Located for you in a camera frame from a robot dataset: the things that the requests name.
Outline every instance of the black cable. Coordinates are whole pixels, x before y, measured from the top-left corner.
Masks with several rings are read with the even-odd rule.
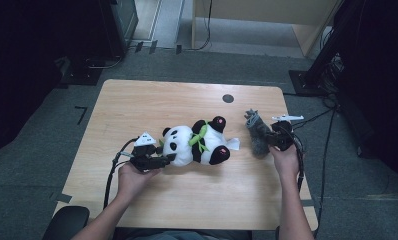
[[[211,0],[211,2],[209,3],[208,24],[205,24],[206,30],[208,31],[208,37],[206,38],[206,41],[205,41],[205,43],[202,45],[202,47],[200,47],[200,48],[188,49],[188,50],[193,50],[193,51],[202,50],[202,49],[204,49],[204,48],[208,45],[208,43],[211,41],[211,25],[210,25],[210,24],[211,24],[211,12],[212,12],[212,0]]]
[[[331,135],[331,129],[333,126],[333,119],[334,119],[334,115],[336,113],[336,109],[333,108],[332,109],[333,114],[331,116],[330,119],[330,125],[329,125],[329,130],[327,133],[327,138],[326,138],[326,143],[324,146],[324,154],[323,154],[323,169],[322,169],[322,176],[321,176],[321,194],[320,194],[320,209],[318,211],[318,216],[317,216],[317,223],[318,223],[318,227],[317,229],[314,231],[314,238],[317,238],[317,234],[318,234],[318,230],[320,229],[320,224],[321,224],[321,215],[323,213],[323,202],[324,202],[324,190],[325,190],[325,185],[326,185],[326,160],[327,160],[327,149],[329,146],[329,140],[330,140],[330,135]]]
[[[298,191],[300,192],[302,187],[302,181],[305,177],[304,158],[303,158],[304,148],[302,141],[299,139],[299,137],[296,134],[288,131],[287,129],[281,126],[278,126],[278,128],[282,129],[292,139],[293,144],[295,144],[296,154],[298,156],[298,164],[299,164]]]
[[[365,9],[365,4],[366,4],[366,3],[367,3],[367,0],[364,0],[364,3],[362,4],[362,8],[361,8],[361,13],[360,13],[360,15],[359,15],[358,27],[357,27],[357,38],[355,39],[355,48],[358,47],[359,32],[361,31],[362,15],[364,14],[364,9]]]
[[[121,152],[125,150],[125,148],[132,142],[135,142],[139,138],[133,138],[130,141],[128,141],[124,146],[121,148],[121,150],[115,155],[115,158],[112,160],[112,168],[111,171],[109,172],[108,175],[108,181],[106,182],[106,190],[105,190],[105,199],[103,201],[103,209],[105,209],[108,206],[108,201],[109,201],[109,191],[111,189],[111,183],[112,183],[112,177],[114,175],[115,169],[117,166],[121,165],[122,163],[118,163],[119,158],[121,157]]]
[[[114,64],[111,64],[111,65],[108,65],[108,66],[101,66],[101,67],[96,67],[96,66],[87,66],[87,68],[90,68],[90,69],[108,69],[108,68],[113,68],[113,67],[115,67],[116,65],[118,65],[120,62],[121,62],[121,60],[122,60],[122,57],[121,56],[117,56],[117,58],[118,58],[118,60],[114,63]]]
[[[120,162],[120,163],[118,163],[115,167],[118,167],[118,166],[120,166],[120,165],[126,164],[126,163],[128,163],[128,162],[130,162],[130,160],[127,160],[127,161],[124,161],[124,162]]]
[[[336,6],[342,6],[343,2],[344,2],[344,1],[342,1],[341,3],[339,3],[339,5],[336,5],[336,4],[335,4],[335,5],[333,6],[332,10],[330,11],[329,16],[332,16],[333,12],[336,10]],[[321,50],[321,49],[323,48],[323,46],[326,44],[326,38],[327,38],[328,36],[330,37],[330,36],[332,35],[333,31],[334,31],[334,28],[330,29],[330,32],[328,32],[328,33],[326,34],[326,36],[324,37],[324,39],[323,39],[323,34],[320,35],[320,50]]]
[[[314,116],[314,117],[312,117],[312,118],[310,118],[310,119],[308,119],[308,120],[306,120],[306,121],[302,121],[302,122],[298,122],[298,123],[292,124],[292,127],[301,124],[299,127],[293,128],[293,130],[296,130],[296,129],[298,129],[298,128],[301,128],[301,127],[305,126],[305,124],[317,120],[317,118],[323,116],[324,114],[326,114],[326,113],[328,113],[328,112],[330,112],[330,111],[332,111],[332,110],[333,110],[333,108],[331,108],[331,109],[329,109],[329,110],[327,110],[327,111],[324,111],[323,113],[320,113],[320,114],[318,114],[317,116]]]

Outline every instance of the panda plush toy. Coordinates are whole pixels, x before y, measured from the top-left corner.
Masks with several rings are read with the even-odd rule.
[[[171,164],[179,167],[192,161],[205,165],[220,164],[230,158],[229,149],[239,149],[237,138],[225,140],[225,126],[225,118],[217,116],[212,121],[199,120],[192,128],[167,127],[162,133],[162,155],[176,154]]]

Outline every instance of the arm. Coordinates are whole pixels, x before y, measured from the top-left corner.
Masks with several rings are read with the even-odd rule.
[[[270,146],[270,152],[274,156],[282,189],[280,239],[314,239],[298,191],[299,164],[296,147],[292,145],[281,152]]]
[[[139,194],[146,183],[159,172],[159,169],[155,169],[147,174],[141,174],[131,163],[120,167],[118,169],[117,196],[97,218],[74,236],[73,239],[107,239],[115,230],[118,221],[130,202]]]

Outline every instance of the gray carpet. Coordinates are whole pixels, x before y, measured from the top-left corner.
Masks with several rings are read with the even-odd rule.
[[[288,70],[307,70],[311,60],[157,49],[130,50],[103,71],[97,86],[54,89],[19,136],[0,150],[0,239],[40,239],[65,184],[100,88],[106,79],[277,86],[294,93]],[[309,119],[327,108],[322,99],[285,96],[289,113]],[[81,123],[82,110],[88,107]],[[306,142],[306,175],[319,206],[324,144],[330,114],[296,133]],[[341,112],[334,116],[326,169],[319,239],[398,239],[398,177],[381,161],[356,156],[356,144]],[[256,231],[254,239],[274,239]]]

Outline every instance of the gray plush toy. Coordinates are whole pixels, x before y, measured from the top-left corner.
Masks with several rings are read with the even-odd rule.
[[[252,139],[252,154],[257,158],[264,158],[270,152],[266,136],[271,129],[262,121],[258,111],[250,109],[246,114],[246,127]]]

